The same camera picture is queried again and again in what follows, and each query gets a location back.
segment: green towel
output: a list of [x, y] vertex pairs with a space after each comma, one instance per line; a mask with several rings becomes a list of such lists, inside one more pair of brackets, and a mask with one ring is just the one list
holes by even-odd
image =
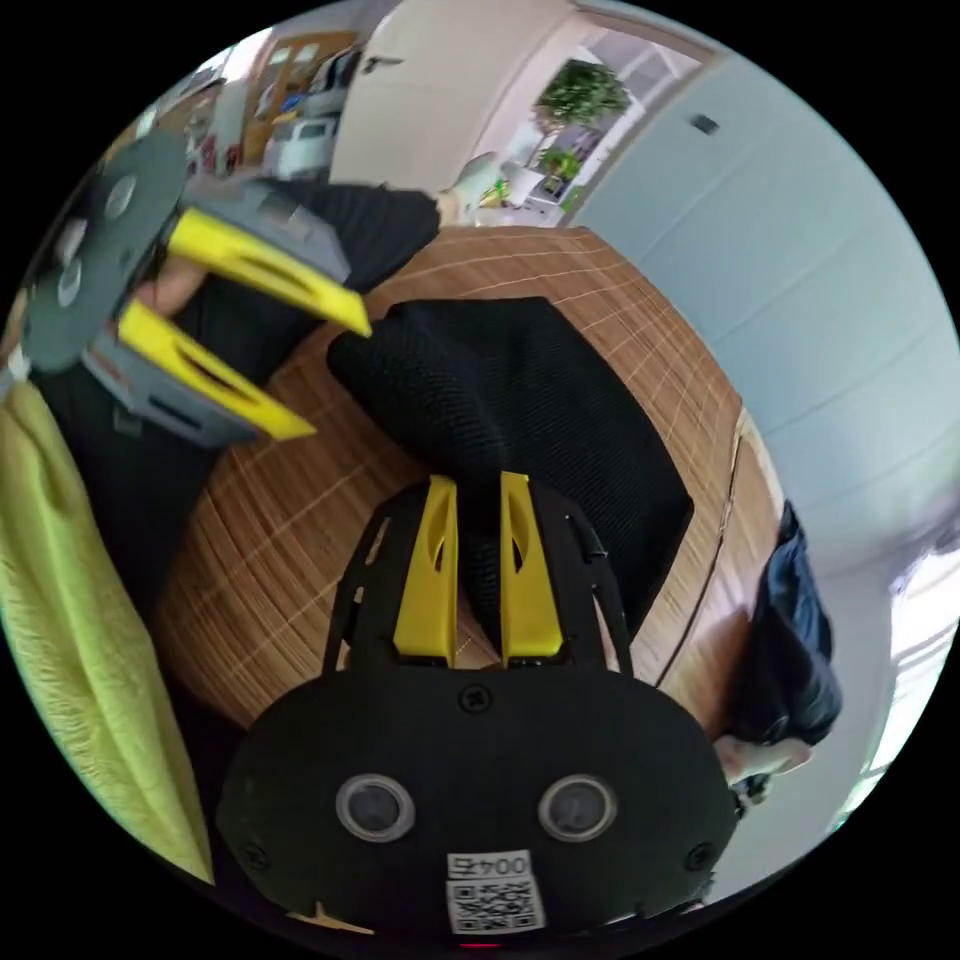
[[193, 770], [153, 643], [30, 384], [0, 407], [0, 558], [7, 641], [63, 755], [132, 836], [213, 883]]

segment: green plant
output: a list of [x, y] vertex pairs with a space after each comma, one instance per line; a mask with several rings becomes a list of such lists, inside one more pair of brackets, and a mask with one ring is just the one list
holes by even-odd
[[623, 113], [630, 98], [619, 77], [602, 63], [568, 60], [537, 101], [544, 133], [571, 123], [590, 126], [607, 113]]
[[576, 154], [550, 147], [540, 157], [540, 169], [561, 180], [572, 180], [583, 166]]

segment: gray disc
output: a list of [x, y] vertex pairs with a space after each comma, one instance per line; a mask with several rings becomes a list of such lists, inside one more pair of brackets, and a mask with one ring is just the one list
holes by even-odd
[[90, 219], [68, 267], [40, 277], [24, 317], [23, 352], [58, 373], [80, 359], [162, 239], [187, 181], [185, 138], [156, 131], [125, 147], [90, 185]]

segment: black sleeve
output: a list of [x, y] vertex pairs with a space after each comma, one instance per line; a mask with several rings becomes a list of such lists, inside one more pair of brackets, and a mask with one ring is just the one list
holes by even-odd
[[[439, 227], [435, 202], [425, 194], [310, 182], [277, 186], [337, 230], [353, 268], [348, 285], [360, 293], [392, 276]], [[215, 276], [176, 321], [258, 386], [317, 325], [302, 310]], [[116, 402], [81, 366], [38, 376], [36, 383], [83, 477], [120, 579], [149, 622], [218, 455], [150, 423], [138, 438], [117, 433]]]
[[359, 293], [392, 277], [440, 229], [436, 200], [416, 190], [311, 180], [262, 182], [333, 226], [351, 266], [347, 286]]

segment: qr code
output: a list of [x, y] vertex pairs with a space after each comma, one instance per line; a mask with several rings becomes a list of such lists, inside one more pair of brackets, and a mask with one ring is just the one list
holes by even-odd
[[537, 882], [532, 876], [474, 883], [449, 881], [447, 905], [454, 933], [520, 933], [545, 926]]

